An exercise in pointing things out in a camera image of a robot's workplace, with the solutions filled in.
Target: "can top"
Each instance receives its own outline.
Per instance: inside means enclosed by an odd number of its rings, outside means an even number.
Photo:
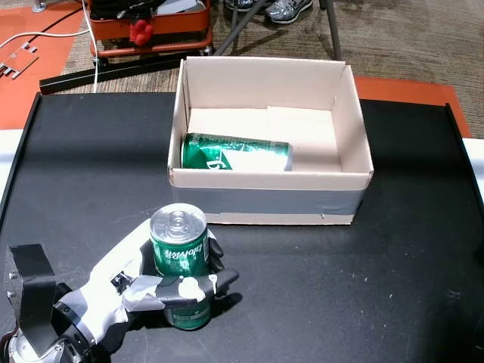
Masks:
[[[166,244],[187,244],[205,231],[206,218],[196,206],[174,203],[151,216],[150,229],[155,240]]]

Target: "orange mat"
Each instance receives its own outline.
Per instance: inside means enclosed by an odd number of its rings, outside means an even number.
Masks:
[[[472,138],[454,87],[403,79],[355,77],[358,96],[366,100],[397,101],[412,104],[450,104],[463,138]]]
[[[24,32],[38,32],[80,7],[75,2],[48,4],[41,13],[33,13],[31,7],[0,11],[0,43],[12,35]],[[50,33],[77,33],[83,12],[50,28]],[[32,36],[12,40],[0,48],[0,62],[14,53]],[[74,38],[50,38],[40,36],[31,46],[37,47],[39,59],[23,71],[16,79],[0,77],[0,129],[22,129],[32,106],[39,80],[59,76],[64,68]]]

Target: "white cable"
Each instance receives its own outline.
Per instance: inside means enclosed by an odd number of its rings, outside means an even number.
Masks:
[[[3,47],[5,44],[11,42],[15,38],[18,38],[19,36],[53,36],[55,38],[64,38],[68,36],[80,36],[82,34],[86,34],[89,30],[83,30],[82,32],[78,33],[71,33],[71,34],[53,34],[53,33],[43,33],[43,32],[26,32],[26,33],[20,33],[20,34],[15,34],[14,36],[11,36],[7,40],[5,40],[3,43],[0,44],[0,48]]]
[[[84,0],[82,0],[82,9],[84,11],[85,22],[88,25],[89,34],[91,34],[92,44],[94,45],[96,62],[95,62],[95,70],[94,70],[94,84],[92,85],[92,93],[96,93],[96,91],[98,90],[98,63],[99,63],[98,47],[96,46],[96,39],[94,38],[94,33],[92,32],[91,21],[89,19],[88,12],[85,10]]]

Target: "robotic hand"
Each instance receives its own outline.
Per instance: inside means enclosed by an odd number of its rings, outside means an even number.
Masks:
[[[224,269],[223,253],[209,232],[214,274],[196,278],[143,275],[141,248],[150,240],[150,220],[141,223],[92,269],[88,282],[71,291],[56,284],[42,247],[9,247],[5,285],[17,327],[0,342],[0,361],[91,361],[91,349],[130,312],[192,306],[228,289],[238,278]]]

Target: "can label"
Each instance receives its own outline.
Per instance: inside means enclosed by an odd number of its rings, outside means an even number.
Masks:
[[[181,149],[181,167],[239,171],[290,170],[287,142],[191,133]]]
[[[210,273],[207,230],[187,244],[168,244],[152,237],[154,260],[162,276],[202,276]],[[210,303],[202,301],[187,308],[165,309],[166,320],[185,330],[196,329],[210,320]]]

